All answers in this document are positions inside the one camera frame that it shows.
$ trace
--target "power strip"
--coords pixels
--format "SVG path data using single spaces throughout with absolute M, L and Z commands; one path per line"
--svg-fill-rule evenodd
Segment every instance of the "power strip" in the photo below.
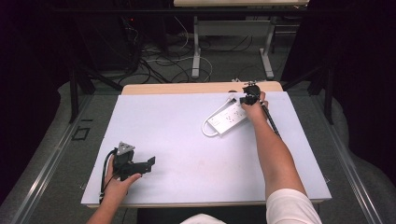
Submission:
M 233 126 L 240 123 L 247 117 L 245 110 L 237 101 L 210 118 L 207 122 L 219 133 L 224 134 Z

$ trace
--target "gray floor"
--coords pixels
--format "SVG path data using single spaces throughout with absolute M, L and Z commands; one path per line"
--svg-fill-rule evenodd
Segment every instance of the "gray floor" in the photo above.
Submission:
M 276 80 L 280 79 L 293 38 L 293 35 L 282 35 L 276 39 L 275 53 L 270 54 Z M 249 46 L 243 51 L 209 51 L 209 49 L 232 49 L 243 39 L 243 36 L 203 39 L 202 47 L 205 50 L 202 52 L 202 57 L 205 57 L 207 61 L 201 60 L 201 68 L 208 73 L 212 71 L 210 81 L 231 81 L 236 78 L 243 81 L 264 79 L 262 61 L 258 51 L 258 48 L 262 46 L 260 38 L 253 38 L 251 45 L 248 44 L 250 38 L 247 38 L 238 47 L 238 49 L 243 49 Z M 183 42 L 180 42 L 179 46 L 172 47 L 171 50 L 177 50 L 179 53 L 188 52 L 181 58 L 191 56 L 192 52 L 186 48 L 181 49 L 182 45 Z M 155 59 L 157 56 L 146 58 L 147 61 Z M 184 68 L 187 74 L 191 72 L 188 70 L 191 68 L 191 60 L 180 61 L 178 66 L 163 66 L 155 62 L 150 64 L 165 77 L 174 78 L 174 81 L 186 80 L 180 67 Z M 107 73 L 106 76 L 114 77 L 116 80 L 116 76 L 119 74 L 112 72 Z M 121 84 L 139 83 L 144 79 L 144 76 L 127 77 Z M 191 79 L 191 81 L 197 82 L 208 80 L 209 78 L 205 75 L 199 79 Z M 111 111 L 116 103 L 117 94 L 119 94 L 101 82 L 94 81 L 94 83 L 97 92 L 93 96 L 80 96 L 82 113 L 72 125 L 68 124 L 71 111 L 68 84 L 59 89 L 62 101 L 56 118 L 19 182 L 2 204 L 0 223 L 12 223 L 13 221 L 16 223 L 21 221 L 26 223 L 82 223 L 93 213 L 92 209 L 79 202 L 84 184 L 91 174 Z M 350 179 L 353 174 L 348 174 L 348 167 L 343 164 L 343 158 L 340 159 L 337 148 L 339 148 L 339 144 L 347 146 L 348 140 L 347 123 L 341 106 L 334 103 L 335 125 L 329 128 L 320 112 L 322 97 L 308 96 L 305 88 L 306 83 L 302 83 L 290 90 L 289 94 L 307 139 L 317 157 L 319 167 L 326 178 L 330 180 L 328 185 L 333 198 L 317 206 L 323 223 L 381 223 L 381 220 L 383 223 L 396 223 L 396 217 L 392 213 L 392 209 L 395 208 L 396 193 L 389 180 L 371 164 L 350 155 L 354 161 L 352 167 L 356 167 L 360 174 L 358 180 L 363 183 L 363 188 L 356 188 L 354 186 L 356 179 Z M 87 138 L 78 140 L 81 134 L 78 130 L 85 128 L 89 129 Z M 338 142 L 334 141 L 332 130 L 335 130 L 335 138 L 338 139 Z M 53 166 L 53 172 L 43 171 L 46 164 Z M 47 178 L 49 182 L 40 182 L 40 179 L 43 178 L 39 179 L 38 177 Z M 32 188 L 35 184 L 38 186 L 42 184 L 43 188 L 41 190 Z M 357 192 L 362 190 L 367 190 L 366 195 L 368 196 L 363 196 L 361 199 L 357 197 Z M 32 195 L 36 197 L 35 200 L 32 200 L 32 197 L 27 197 Z M 127 223 L 135 223 L 136 209 L 129 209 L 126 213 L 125 211 L 124 208 L 119 210 L 114 223 L 121 223 L 124 219 L 127 220 Z

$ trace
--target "table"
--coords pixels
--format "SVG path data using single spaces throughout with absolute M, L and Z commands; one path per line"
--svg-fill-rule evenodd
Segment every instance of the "table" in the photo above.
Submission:
M 314 203 L 329 200 L 332 196 L 289 96 L 278 82 L 258 85 L 267 92 L 272 117 L 290 147 L 308 198 Z M 152 172 L 134 183 L 122 206 L 265 204 L 265 185 L 251 124 L 246 121 L 214 138 L 205 137 L 200 129 L 205 117 L 229 96 L 228 91 L 239 91 L 233 94 L 243 96 L 244 86 L 241 82 L 126 86 L 115 106 L 81 203 L 98 206 L 105 156 L 122 141 L 136 147 L 135 162 L 156 156 Z
M 176 7 L 279 7 L 303 6 L 309 0 L 175 0 Z M 269 21 L 198 21 L 194 17 L 194 58 L 191 77 L 198 78 L 201 49 L 200 35 L 265 35 L 264 48 L 260 49 L 262 64 L 267 80 L 274 79 L 274 73 L 268 58 L 269 48 L 276 26 L 276 17 Z

